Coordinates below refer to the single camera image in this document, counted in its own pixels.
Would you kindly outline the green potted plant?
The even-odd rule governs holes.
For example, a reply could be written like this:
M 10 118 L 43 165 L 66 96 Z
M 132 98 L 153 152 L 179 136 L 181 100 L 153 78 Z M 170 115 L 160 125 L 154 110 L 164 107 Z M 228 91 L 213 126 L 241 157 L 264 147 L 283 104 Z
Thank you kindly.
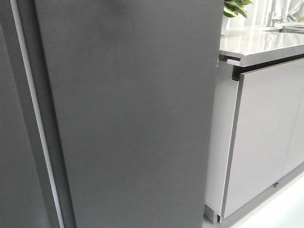
M 253 4 L 251 0 L 224 0 L 224 11 L 221 26 L 221 35 L 225 34 L 228 20 L 230 18 L 235 18 L 238 15 L 247 18 L 247 11 L 245 6 Z

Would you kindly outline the grey cabinet door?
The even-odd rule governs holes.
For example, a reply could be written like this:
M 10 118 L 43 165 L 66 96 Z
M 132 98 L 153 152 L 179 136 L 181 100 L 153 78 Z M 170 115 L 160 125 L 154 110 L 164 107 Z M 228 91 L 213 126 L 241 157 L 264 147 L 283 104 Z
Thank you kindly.
M 304 93 L 300 100 L 282 176 L 304 162 Z
M 303 69 L 298 60 L 241 75 L 224 217 L 281 178 L 304 89 Z

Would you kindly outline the metal sink faucet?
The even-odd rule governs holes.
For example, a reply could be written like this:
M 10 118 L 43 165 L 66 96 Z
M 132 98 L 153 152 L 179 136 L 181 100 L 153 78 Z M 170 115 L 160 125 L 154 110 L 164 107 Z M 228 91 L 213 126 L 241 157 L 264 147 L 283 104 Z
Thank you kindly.
M 288 13 L 288 0 L 272 0 L 267 17 L 267 27 L 274 27 L 276 23 L 285 23 Z

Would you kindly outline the white cabinet side panel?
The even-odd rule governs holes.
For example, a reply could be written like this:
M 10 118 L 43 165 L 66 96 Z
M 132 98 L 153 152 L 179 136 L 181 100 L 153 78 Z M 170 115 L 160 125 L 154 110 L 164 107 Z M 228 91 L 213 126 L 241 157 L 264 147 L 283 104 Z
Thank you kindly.
M 238 81 L 232 79 L 233 66 L 219 61 L 209 147 L 205 203 L 221 213 L 228 165 Z

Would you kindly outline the grey kitchen countertop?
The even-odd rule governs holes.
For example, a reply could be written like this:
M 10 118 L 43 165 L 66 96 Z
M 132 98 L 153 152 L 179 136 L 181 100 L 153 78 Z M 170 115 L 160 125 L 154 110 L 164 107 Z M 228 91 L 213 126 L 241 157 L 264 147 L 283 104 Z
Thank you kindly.
M 228 28 L 221 36 L 219 59 L 249 67 L 278 59 L 302 56 L 304 36 L 279 32 L 281 28 Z

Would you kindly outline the dark grey fridge door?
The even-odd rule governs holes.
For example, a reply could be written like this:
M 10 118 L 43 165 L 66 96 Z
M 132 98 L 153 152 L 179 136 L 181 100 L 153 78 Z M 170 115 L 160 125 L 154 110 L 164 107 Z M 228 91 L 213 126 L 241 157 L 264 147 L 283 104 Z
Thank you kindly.
M 11 3 L 0 3 L 0 225 L 58 228 L 59 221 Z
M 79 228 L 200 228 L 221 0 L 19 0 Z

